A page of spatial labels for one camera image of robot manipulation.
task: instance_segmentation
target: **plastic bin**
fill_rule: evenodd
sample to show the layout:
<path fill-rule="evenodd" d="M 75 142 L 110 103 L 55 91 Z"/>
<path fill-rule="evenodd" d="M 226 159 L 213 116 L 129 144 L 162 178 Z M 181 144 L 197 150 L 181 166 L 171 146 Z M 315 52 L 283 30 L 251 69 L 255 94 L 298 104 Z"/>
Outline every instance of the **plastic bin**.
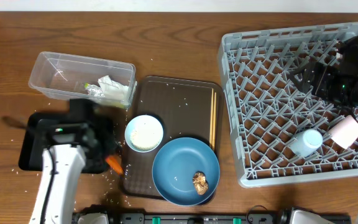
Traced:
<path fill-rule="evenodd" d="M 98 79 L 110 79 L 128 86 L 127 95 L 120 99 L 89 96 L 85 83 L 98 85 Z M 87 98 L 106 106 L 129 108 L 135 93 L 135 66 L 91 57 L 41 52 L 33 67 L 29 86 L 57 100 Z"/>
<path fill-rule="evenodd" d="M 242 187 L 358 176 L 358 138 L 342 149 L 327 133 L 346 114 L 310 92 L 299 92 L 287 78 L 310 61 L 337 66 L 337 40 L 355 35 L 358 22 L 223 36 L 218 65 Z M 306 129 L 319 131 L 323 145 L 308 157 L 296 156 L 291 138 Z"/>

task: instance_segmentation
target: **white bowl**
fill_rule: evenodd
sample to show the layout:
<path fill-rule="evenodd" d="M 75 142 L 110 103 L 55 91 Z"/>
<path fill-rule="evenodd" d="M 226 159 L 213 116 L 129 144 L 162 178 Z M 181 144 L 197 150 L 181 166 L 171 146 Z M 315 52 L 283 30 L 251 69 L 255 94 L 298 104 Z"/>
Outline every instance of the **white bowl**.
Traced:
<path fill-rule="evenodd" d="M 158 136 L 158 144 L 153 147 L 152 149 L 148 149 L 148 150 L 141 150 L 139 148 L 137 148 L 136 146 L 133 145 L 132 141 L 131 141 L 131 133 L 133 130 L 135 130 L 136 128 L 139 128 L 143 126 L 142 128 L 148 128 L 150 127 L 150 129 L 154 129 L 157 131 L 157 133 L 161 133 L 161 135 Z M 132 119 L 128 125 L 127 128 L 125 129 L 125 141 L 127 143 L 127 145 L 137 151 L 137 152 L 150 152 L 151 150 L 155 149 L 162 141 L 163 138 L 163 128 L 161 123 L 154 118 L 153 116 L 149 116 L 149 115 L 140 115 L 137 116 L 136 118 Z"/>

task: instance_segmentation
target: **white plastic crate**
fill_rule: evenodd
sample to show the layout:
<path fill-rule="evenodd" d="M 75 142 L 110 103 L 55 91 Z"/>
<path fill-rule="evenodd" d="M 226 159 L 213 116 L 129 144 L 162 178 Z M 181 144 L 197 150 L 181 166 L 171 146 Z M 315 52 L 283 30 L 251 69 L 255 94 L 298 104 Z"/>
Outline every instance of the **white plastic crate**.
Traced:
<path fill-rule="evenodd" d="M 358 175 L 358 139 L 348 149 L 326 131 L 346 113 L 299 92 L 287 75 L 310 61 L 336 66 L 336 42 L 358 35 L 358 23 L 226 34 L 218 53 L 239 184 L 260 187 Z M 312 155 L 294 155 L 291 137 L 323 134 Z"/>

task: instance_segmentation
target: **dark brown tray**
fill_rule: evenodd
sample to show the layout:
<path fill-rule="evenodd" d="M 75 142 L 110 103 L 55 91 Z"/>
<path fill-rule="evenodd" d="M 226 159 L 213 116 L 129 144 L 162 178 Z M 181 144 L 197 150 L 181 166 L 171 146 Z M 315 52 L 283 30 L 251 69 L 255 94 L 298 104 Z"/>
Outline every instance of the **dark brown tray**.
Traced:
<path fill-rule="evenodd" d="M 164 136 L 158 148 L 151 152 L 135 152 L 124 145 L 122 166 L 126 175 L 120 186 L 125 194 L 163 199 L 154 186 L 152 166 L 155 155 L 167 142 L 191 137 L 209 145 L 212 89 L 217 98 L 215 154 L 218 157 L 224 99 L 221 87 L 176 78 L 151 76 L 142 80 L 134 98 L 134 117 L 142 114 L 156 117 L 163 125 Z"/>

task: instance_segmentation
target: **wooden table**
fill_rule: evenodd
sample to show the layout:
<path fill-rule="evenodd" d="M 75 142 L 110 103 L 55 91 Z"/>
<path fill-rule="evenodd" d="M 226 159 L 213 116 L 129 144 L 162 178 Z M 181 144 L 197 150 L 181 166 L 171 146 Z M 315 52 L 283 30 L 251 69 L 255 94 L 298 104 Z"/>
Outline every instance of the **wooden table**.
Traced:
<path fill-rule="evenodd" d="M 220 84 L 216 55 L 224 34 L 354 21 L 358 14 L 0 12 L 0 117 L 10 115 L 26 121 L 35 110 L 67 108 L 64 101 L 48 99 L 27 84 L 42 51 L 133 63 L 138 81 L 147 75 L 161 75 Z M 27 223 L 34 207 L 40 175 L 17 166 L 23 137 L 23 131 L 0 122 L 0 223 Z M 83 174 L 76 211 L 93 203 L 105 203 L 114 210 L 143 208 L 154 213 L 245 213 L 253 205 L 269 210 L 297 205 L 316 212 L 348 213 L 356 219 L 358 177 L 240 187 L 226 107 L 220 148 L 221 181 L 207 205 L 179 207 L 162 200 L 127 198 L 118 190 L 117 181 L 111 182 L 117 179 L 115 175 L 106 174 L 110 179 L 106 181 L 102 175 Z"/>

